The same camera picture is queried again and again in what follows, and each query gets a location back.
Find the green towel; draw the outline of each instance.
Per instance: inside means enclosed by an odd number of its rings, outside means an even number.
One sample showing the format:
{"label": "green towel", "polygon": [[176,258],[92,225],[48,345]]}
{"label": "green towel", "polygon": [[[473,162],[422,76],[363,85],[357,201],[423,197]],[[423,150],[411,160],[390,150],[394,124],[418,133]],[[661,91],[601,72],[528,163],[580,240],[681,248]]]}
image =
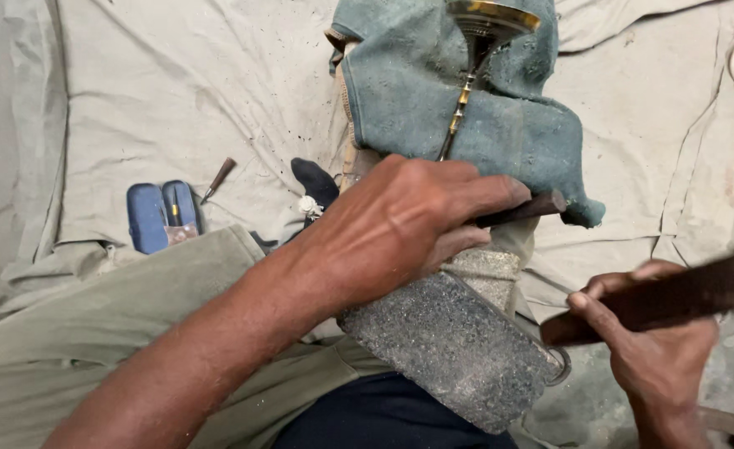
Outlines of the green towel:
{"label": "green towel", "polygon": [[[482,174],[505,173],[537,194],[559,189],[564,223],[592,228],[605,206],[586,196],[582,127],[569,108],[542,97],[558,31],[552,0],[506,0],[541,19],[532,35],[498,49],[479,74],[450,153]],[[407,158],[439,152],[467,69],[467,45],[442,0],[340,0],[327,35],[342,72],[357,146]],[[360,42],[342,57],[348,42]]]}

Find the wooden tool handle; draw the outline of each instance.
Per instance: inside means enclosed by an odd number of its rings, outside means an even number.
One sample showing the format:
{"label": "wooden tool handle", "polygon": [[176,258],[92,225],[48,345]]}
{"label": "wooden tool handle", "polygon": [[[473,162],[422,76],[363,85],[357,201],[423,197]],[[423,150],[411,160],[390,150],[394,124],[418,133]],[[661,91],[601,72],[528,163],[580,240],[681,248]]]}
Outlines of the wooden tool handle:
{"label": "wooden tool handle", "polygon": [[502,225],[503,223],[511,223],[516,220],[525,218],[541,217],[542,215],[552,215],[554,213],[562,213],[567,209],[567,201],[558,190],[551,190],[537,195],[530,201],[526,201],[511,210],[484,215],[475,220],[475,225],[479,228],[489,228],[491,226]]}
{"label": "wooden tool handle", "polygon": [[[734,256],[648,281],[601,299],[634,332],[668,328],[734,309]],[[570,346],[602,341],[583,319],[567,312],[542,323],[542,342]]]}
{"label": "wooden tool handle", "polygon": [[220,186],[220,183],[222,183],[222,180],[226,179],[226,177],[228,176],[228,173],[232,171],[235,165],[237,165],[237,163],[234,162],[234,159],[226,158],[226,161],[223,162],[222,167],[220,167],[218,176],[214,177],[212,184],[209,185],[209,189],[217,190],[217,188]]}

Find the forearm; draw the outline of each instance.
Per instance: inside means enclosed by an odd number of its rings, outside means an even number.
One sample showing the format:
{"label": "forearm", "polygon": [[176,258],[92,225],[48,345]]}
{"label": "forearm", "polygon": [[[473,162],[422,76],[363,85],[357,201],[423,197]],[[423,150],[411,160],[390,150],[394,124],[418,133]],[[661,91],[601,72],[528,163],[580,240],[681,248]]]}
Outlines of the forearm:
{"label": "forearm", "polygon": [[639,446],[647,449],[710,449],[696,404],[681,407],[645,404],[629,395]]}
{"label": "forearm", "polygon": [[206,417],[332,310],[291,246],[133,355],[45,447],[185,447]]}

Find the blue eyeglass case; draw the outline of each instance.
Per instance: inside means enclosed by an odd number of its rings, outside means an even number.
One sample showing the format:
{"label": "blue eyeglass case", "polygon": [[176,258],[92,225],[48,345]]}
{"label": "blue eyeglass case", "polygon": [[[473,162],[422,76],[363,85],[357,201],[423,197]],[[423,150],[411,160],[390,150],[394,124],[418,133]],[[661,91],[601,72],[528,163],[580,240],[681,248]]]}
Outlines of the blue eyeglass case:
{"label": "blue eyeglass case", "polygon": [[[177,215],[172,211],[172,198],[175,189]],[[195,223],[198,235],[201,226],[190,185],[182,180],[170,180],[160,188],[156,184],[134,184],[126,192],[128,210],[128,233],[132,236],[134,249],[145,254],[153,254],[167,248],[165,226],[184,226]]]}

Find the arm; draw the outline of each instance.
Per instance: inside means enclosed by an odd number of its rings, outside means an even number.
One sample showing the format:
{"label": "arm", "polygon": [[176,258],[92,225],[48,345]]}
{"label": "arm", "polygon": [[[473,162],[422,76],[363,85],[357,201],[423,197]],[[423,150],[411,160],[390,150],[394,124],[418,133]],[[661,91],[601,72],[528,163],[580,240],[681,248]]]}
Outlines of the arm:
{"label": "arm", "polygon": [[596,276],[568,299],[573,313],[585,319],[611,350],[613,376],[627,393],[642,448],[710,448],[697,401],[702,370],[719,329],[713,319],[703,319],[675,328],[630,332],[598,299],[682,269],[651,260],[632,273]]}
{"label": "arm", "polygon": [[291,243],[115,370],[44,447],[186,447],[251,373],[328,316],[485,244],[466,220],[531,198],[461,161],[386,158]]}

